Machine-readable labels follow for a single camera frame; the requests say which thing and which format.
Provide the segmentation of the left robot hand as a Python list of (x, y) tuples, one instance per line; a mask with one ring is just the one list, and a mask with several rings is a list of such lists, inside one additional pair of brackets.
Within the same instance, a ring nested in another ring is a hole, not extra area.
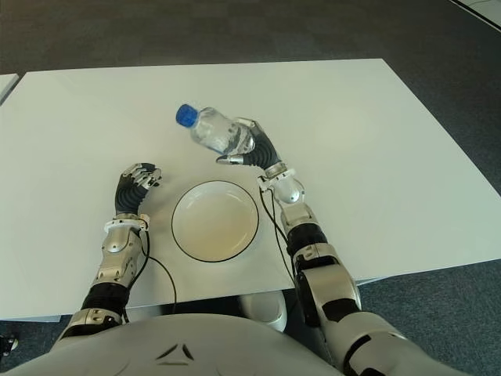
[(135, 163), (120, 175), (114, 198), (115, 214), (139, 213), (139, 207), (151, 189), (159, 186), (161, 170), (154, 164)]

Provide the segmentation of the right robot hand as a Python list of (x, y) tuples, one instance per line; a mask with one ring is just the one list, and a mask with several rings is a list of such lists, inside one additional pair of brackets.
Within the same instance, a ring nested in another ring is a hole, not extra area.
[(245, 165), (259, 167), (263, 171), (273, 165), (281, 163), (276, 148), (272, 144), (264, 129), (255, 121), (244, 117), (236, 118), (236, 123), (246, 127), (254, 141), (252, 151), (243, 154), (223, 155), (216, 159), (220, 165)]

